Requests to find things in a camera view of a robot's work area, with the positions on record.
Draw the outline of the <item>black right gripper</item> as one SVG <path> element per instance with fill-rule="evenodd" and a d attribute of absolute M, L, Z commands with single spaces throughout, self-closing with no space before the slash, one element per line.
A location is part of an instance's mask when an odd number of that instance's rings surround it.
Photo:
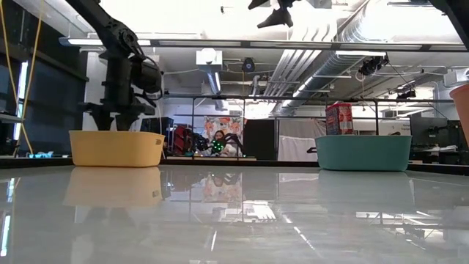
<path fill-rule="evenodd" d="M 278 5 L 280 8 L 290 8 L 292 7 L 295 1 L 300 0 L 278 0 Z M 248 5 L 248 8 L 269 7 L 270 5 L 270 0 L 251 0 L 250 4 Z M 293 21 L 288 10 L 274 10 L 263 22 L 258 24 L 258 26 L 277 25 L 293 26 Z"/>

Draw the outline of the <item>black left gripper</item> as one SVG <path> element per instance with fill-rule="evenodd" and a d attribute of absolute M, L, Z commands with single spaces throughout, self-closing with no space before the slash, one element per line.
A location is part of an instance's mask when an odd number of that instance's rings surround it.
<path fill-rule="evenodd" d="M 137 78 L 127 81 L 123 85 L 104 81 L 104 98 L 99 103 L 79 103 L 79 109 L 89 113 L 99 131 L 109 131 L 116 116 L 118 131 L 129 131 L 132 124 L 139 118 L 138 115 L 151 115 L 155 113 L 155 106 L 150 103 L 148 94 L 156 93 L 155 78 Z"/>

